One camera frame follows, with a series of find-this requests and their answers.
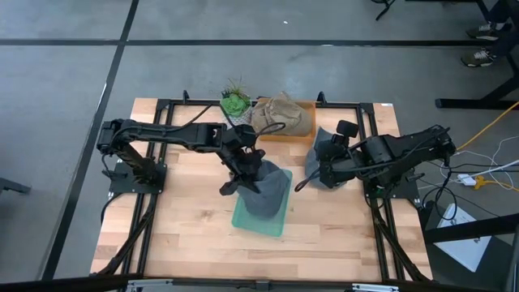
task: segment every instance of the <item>translucent green tray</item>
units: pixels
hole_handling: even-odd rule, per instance
[[[292,172],[290,170],[283,170],[283,172],[285,173],[286,177],[289,178],[289,181],[277,214],[269,219],[262,219],[251,215],[247,211],[247,208],[245,208],[245,202],[243,202],[242,197],[239,196],[236,201],[236,207],[234,207],[234,227],[275,237],[280,237],[283,234],[283,228],[285,227],[286,207],[289,202],[290,186],[292,184]]]

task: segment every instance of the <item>wooden tabletop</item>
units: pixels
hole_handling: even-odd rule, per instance
[[[152,122],[156,103],[157,99],[135,99],[131,118]],[[379,133],[399,135],[393,107],[374,107]],[[202,109],[176,105],[173,124],[182,125]],[[352,109],[317,109],[316,123],[327,131],[334,133],[341,119],[357,121]],[[370,135],[366,116],[364,120]],[[197,122],[222,122],[221,112],[213,107]],[[147,143],[133,145],[145,154]],[[169,145],[165,159],[167,179],[157,203],[145,275],[380,281],[373,222],[361,182],[355,179],[336,191],[320,191],[309,184],[295,193],[295,185],[304,179],[310,145],[258,141],[256,147],[266,151],[266,159],[294,174],[283,235],[273,238],[234,228],[231,218],[237,196],[221,196],[218,192],[229,180],[229,171],[217,155]],[[127,194],[107,208],[93,272],[107,265],[126,240],[134,206],[135,194]],[[400,244],[422,273],[431,278],[416,210],[407,200],[393,200],[392,207]],[[139,250],[137,242],[131,271],[136,269]],[[390,275],[395,277],[387,243],[386,254]]]

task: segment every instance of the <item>green succulent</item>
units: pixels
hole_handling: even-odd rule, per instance
[[[242,87],[235,85],[232,80],[229,81],[231,86],[221,93],[220,104],[229,116],[236,118],[251,106],[251,99],[242,91]]]

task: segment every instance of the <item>gray cloth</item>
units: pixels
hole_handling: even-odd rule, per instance
[[[305,109],[292,101],[286,92],[281,92],[267,102],[258,102],[252,110],[251,123],[254,131],[259,132],[275,122],[283,122],[285,128],[272,135],[293,136],[308,135],[313,123]]]
[[[238,194],[250,214],[260,218],[270,218],[279,211],[286,188],[290,187],[289,182],[283,170],[272,162],[263,160],[258,170],[258,181],[255,182],[259,194],[242,186],[238,186]]]
[[[317,146],[319,145],[319,142],[331,140],[333,134],[326,131],[322,127],[319,127],[317,130],[317,135],[315,135],[314,143],[312,145],[312,148],[307,153],[307,159],[305,160],[305,176],[308,178],[312,172],[317,170],[319,168],[319,162],[317,161]],[[312,179],[310,181],[310,184],[320,190],[326,190],[326,191],[333,191],[337,189],[338,187],[344,185],[346,182],[342,182],[339,186],[334,188],[328,188],[326,187],[319,178]]]

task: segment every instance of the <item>concrete floor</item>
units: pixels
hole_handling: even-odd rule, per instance
[[[0,37],[117,39],[130,3],[0,0]],[[381,8],[365,0],[141,0],[130,38],[464,40],[464,30],[483,21],[469,3],[399,1],[375,22]],[[438,123],[452,128],[459,145],[499,111],[437,109],[434,100],[480,98],[512,74],[505,61],[481,69],[462,66],[460,54],[472,49],[126,47],[105,119],[128,117],[136,97],[177,98],[186,89],[192,98],[218,98],[228,78],[241,76],[253,97],[285,90],[313,100],[322,90],[329,101],[391,102],[402,134]],[[1,282],[37,277],[113,56],[114,47],[0,46],[0,177],[32,185],[28,196],[0,196]],[[513,92],[508,98],[518,97]],[[507,115],[467,150],[491,156],[500,140],[517,135],[518,118]],[[518,146],[517,140],[505,142],[497,161],[514,160]],[[465,153],[452,164],[464,162],[488,163]],[[434,166],[418,170],[430,182],[442,180]],[[506,181],[503,174],[496,177]],[[94,153],[57,277],[88,274],[108,185]],[[519,205],[515,192],[500,187],[453,191],[499,215]],[[448,198],[440,203],[446,206]],[[465,202],[460,206],[476,218],[489,217]]]

